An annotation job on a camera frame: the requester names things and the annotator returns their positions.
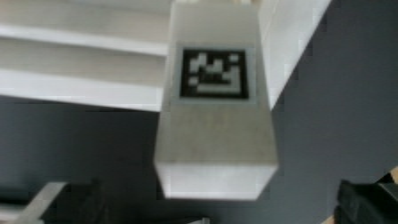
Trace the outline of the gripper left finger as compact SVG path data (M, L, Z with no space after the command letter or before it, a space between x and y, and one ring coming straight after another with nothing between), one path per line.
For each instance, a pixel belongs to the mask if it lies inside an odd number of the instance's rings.
M50 182L11 224L113 224L100 180Z

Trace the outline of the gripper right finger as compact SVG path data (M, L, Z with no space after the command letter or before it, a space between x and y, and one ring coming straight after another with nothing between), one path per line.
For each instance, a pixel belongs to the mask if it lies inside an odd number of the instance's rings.
M342 181L337 224L398 224L398 184Z

